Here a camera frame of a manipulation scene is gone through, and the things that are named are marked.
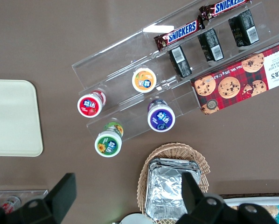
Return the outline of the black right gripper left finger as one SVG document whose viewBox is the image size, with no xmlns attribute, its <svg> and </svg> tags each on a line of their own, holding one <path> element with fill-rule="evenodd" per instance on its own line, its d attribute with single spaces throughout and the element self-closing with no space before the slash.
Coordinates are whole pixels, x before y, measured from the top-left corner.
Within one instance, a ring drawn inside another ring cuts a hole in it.
<svg viewBox="0 0 279 224">
<path fill-rule="evenodd" d="M 54 224 L 60 224 L 63 221 L 76 197 L 76 175 L 66 173 L 44 198 Z"/>
</svg>

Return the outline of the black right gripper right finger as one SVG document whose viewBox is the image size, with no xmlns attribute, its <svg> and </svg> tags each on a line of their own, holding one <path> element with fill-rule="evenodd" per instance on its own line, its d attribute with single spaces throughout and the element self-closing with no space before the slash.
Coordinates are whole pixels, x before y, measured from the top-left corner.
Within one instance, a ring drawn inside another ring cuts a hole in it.
<svg viewBox="0 0 279 224">
<path fill-rule="evenodd" d="M 182 173 L 181 194 L 188 214 L 191 214 L 204 194 L 189 172 Z"/>
</svg>

